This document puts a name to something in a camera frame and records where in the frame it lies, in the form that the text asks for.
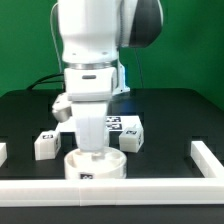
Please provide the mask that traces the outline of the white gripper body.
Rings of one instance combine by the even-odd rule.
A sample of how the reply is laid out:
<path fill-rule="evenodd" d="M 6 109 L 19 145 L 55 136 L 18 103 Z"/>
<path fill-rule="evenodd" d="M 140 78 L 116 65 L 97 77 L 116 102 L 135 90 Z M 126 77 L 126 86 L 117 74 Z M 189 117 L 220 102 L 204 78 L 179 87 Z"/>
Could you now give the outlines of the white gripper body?
<path fill-rule="evenodd" d="M 101 152 L 108 104 L 117 86 L 117 69 L 81 69 L 71 65 L 64 70 L 64 75 L 78 148 L 83 152 Z"/>

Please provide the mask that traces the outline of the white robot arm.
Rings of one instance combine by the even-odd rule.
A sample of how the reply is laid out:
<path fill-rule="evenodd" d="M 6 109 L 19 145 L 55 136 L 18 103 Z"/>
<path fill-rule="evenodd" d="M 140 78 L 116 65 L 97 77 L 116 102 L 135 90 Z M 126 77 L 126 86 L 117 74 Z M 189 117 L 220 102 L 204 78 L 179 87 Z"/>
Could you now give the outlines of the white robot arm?
<path fill-rule="evenodd" d="M 160 0 L 58 0 L 67 99 L 83 152 L 105 144 L 108 103 L 123 85 L 119 49 L 150 45 L 163 26 Z"/>

